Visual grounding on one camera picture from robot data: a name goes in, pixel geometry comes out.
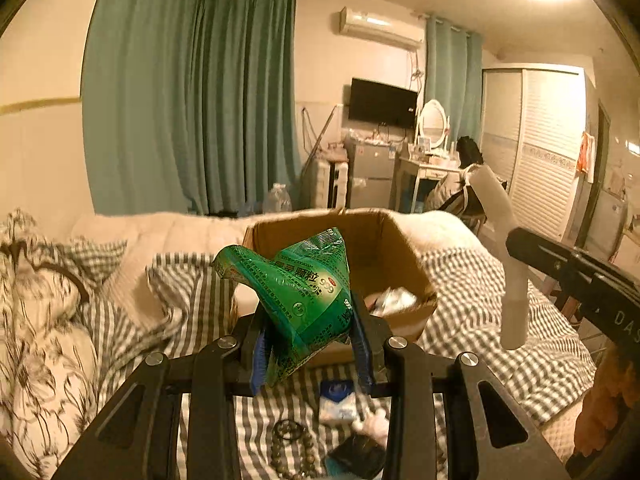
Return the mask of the person's right hand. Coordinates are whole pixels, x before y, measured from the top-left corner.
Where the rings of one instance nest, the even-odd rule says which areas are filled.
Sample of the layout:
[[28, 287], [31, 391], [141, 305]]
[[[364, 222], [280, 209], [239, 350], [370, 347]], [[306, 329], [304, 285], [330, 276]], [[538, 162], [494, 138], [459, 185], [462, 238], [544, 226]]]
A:
[[639, 401], [639, 373], [634, 363], [611, 344], [576, 420], [574, 445], [577, 453], [588, 457], [603, 450], [622, 417], [619, 400], [623, 400], [626, 408], [633, 408]]

